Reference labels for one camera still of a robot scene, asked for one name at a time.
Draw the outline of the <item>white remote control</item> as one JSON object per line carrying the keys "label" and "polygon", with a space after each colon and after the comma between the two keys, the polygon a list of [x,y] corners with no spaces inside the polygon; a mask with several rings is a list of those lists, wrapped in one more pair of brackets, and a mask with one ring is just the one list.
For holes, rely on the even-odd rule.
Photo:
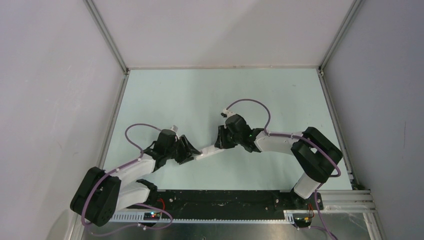
{"label": "white remote control", "polygon": [[214,145],[208,146],[208,147],[204,147],[201,149],[200,154],[195,156],[194,159],[196,161],[202,160],[204,158],[207,157],[211,157],[213,155],[219,154],[224,152],[224,149],[220,149],[218,147],[215,147]]}

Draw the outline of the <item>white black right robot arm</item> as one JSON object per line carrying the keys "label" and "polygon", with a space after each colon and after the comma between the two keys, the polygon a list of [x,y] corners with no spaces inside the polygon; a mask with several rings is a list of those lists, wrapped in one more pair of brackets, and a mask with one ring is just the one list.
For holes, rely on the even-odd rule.
{"label": "white black right robot arm", "polygon": [[304,171],[291,190],[290,201],[297,209],[308,206],[313,192],[329,178],[341,175],[338,163],[342,152],[315,127],[295,133],[266,132],[263,128],[250,128],[239,114],[222,116],[225,123],[218,127],[216,148],[242,146],[249,153],[276,152],[296,158]]}

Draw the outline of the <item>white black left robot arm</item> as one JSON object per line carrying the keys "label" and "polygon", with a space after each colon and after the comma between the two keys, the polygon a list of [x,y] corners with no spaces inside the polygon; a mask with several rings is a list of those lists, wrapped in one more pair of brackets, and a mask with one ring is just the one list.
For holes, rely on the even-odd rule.
{"label": "white black left robot arm", "polygon": [[170,129],[162,130],[157,140],[140,150],[140,156],[106,172],[90,168],[70,203],[70,209],[81,216],[85,227],[104,226],[115,211],[136,204],[153,208],[158,202],[158,187],[143,179],[168,160],[184,164],[202,155],[185,135],[177,136]]}

